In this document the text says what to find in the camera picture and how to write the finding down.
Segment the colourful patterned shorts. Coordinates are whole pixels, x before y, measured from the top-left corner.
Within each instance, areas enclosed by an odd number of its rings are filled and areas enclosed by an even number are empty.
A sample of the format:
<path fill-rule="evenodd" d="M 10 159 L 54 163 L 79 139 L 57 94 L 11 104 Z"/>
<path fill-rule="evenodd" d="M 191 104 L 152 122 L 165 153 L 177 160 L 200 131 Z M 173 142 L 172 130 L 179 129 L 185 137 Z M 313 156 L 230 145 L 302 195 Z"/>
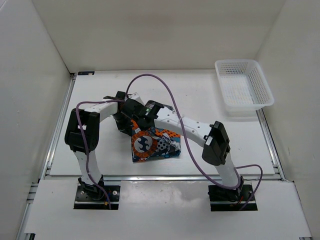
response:
<path fill-rule="evenodd" d="M 139 128 L 132 120 L 131 155 L 133 163 L 173 158 L 180 155 L 181 135 L 163 128 Z"/>

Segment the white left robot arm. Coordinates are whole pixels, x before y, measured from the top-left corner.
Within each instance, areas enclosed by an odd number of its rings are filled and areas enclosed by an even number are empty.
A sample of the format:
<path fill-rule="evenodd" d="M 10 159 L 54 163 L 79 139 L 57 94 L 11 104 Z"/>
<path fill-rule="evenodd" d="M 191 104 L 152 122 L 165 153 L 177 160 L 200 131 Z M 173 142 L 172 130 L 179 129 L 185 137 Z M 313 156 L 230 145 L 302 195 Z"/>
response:
<path fill-rule="evenodd" d="M 81 190 L 94 201 L 110 200 L 95 153 L 100 137 L 100 123 L 113 117 L 121 133 L 132 135 L 133 124 L 121 113 L 125 98 L 126 94 L 119 91 L 115 97 L 106 96 L 102 101 L 81 101 L 70 113 L 64 141 L 78 160 Z"/>

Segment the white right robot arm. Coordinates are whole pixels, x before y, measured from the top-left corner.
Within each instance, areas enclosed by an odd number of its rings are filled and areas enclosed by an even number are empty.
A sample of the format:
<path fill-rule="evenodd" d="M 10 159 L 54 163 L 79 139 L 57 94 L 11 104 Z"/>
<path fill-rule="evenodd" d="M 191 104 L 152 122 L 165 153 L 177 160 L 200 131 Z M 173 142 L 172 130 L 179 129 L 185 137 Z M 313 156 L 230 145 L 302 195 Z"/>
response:
<path fill-rule="evenodd" d="M 230 139 L 221 122 L 209 124 L 182 117 L 177 107 L 154 100 L 143 104 L 129 98 L 123 105 L 122 113 L 134 120 L 141 130 L 155 127 L 183 136 L 189 156 L 198 171 L 211 183 L 223 189 L 230 200 L 236 200 L 242 195 L 243 179 L 231 160 Z M 188 140 L 202 147 L 201 158 L 215 167 L 222 183 L 216 182 L 201 169 L 192 154 Z"/>

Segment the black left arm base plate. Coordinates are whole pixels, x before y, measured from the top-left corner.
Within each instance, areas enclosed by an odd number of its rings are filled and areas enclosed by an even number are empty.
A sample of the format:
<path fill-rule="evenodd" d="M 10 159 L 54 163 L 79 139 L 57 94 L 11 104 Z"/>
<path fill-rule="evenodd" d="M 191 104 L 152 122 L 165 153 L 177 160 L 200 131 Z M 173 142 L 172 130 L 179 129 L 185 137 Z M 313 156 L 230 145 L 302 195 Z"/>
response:
<path fill-rule="evenodd" d="M 87 193 L 78 185 L 73 208 L 75 210 L 118 210 L 121 193 L 120 185 L 105 185 L 104 189 L 109 197 L 110 205 L 103 192 L 98 194 Z"/>

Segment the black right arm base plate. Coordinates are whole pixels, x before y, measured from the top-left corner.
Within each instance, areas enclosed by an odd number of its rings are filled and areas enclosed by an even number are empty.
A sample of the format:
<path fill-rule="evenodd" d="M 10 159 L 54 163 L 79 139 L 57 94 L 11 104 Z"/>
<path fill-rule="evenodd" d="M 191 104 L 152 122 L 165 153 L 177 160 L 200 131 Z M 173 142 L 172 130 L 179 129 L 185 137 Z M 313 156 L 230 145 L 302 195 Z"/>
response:
<path fill-rule="evenodd" d="M 216 185 L 208 186 L 211 212 L 257 211 L 256 199 L 251 184 L 244 184 L 240 192 Z"/>

